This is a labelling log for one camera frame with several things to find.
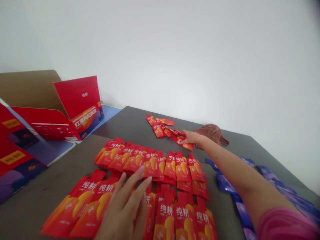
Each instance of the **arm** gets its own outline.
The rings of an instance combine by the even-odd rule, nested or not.
[[[284,207],[298,212],[275,187],[246,162],[205,136],[183,131],[187,136],[184,143],[196,143],[201,147],[239,193],[256,230],[261,216],[272,208]]]

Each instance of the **brown cloth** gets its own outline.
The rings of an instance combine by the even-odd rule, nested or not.
[[[229,141],[222,136],[221,129],[214,124],[204,125],[202,128],[194,130],[194,132],[199,133],[203,136],[210,138],[215,143],[221,146],[221,143],[224,145],[229,145]]]

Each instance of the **yellow label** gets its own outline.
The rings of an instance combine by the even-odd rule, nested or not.
[[[5,125],[7,128],[13,128],[20,125],[21,123],[16,118],[14,118],[14,119],[2,122],[2,124]]]
[[[0,161],[5,163],[5,164],[12,164],[18,160],[20,160],[21,158],[25,157],[26,155],[21,152],[20,150],[17,150],[11,154],[9,154],[8,156],[5,156],[4,158],[1,158]]]

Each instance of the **open box flap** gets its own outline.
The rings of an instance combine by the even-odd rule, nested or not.
[[[54,82],[61,82],[55,70],[0,74],[0,97],[10,106],[47,108],[67,116]]]

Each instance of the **red cardboard box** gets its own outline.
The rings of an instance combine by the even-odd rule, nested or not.
[[[82,140],[102,119],[97,76],[61,81],[54,70],[1,73],[0,97],[46,140]]]

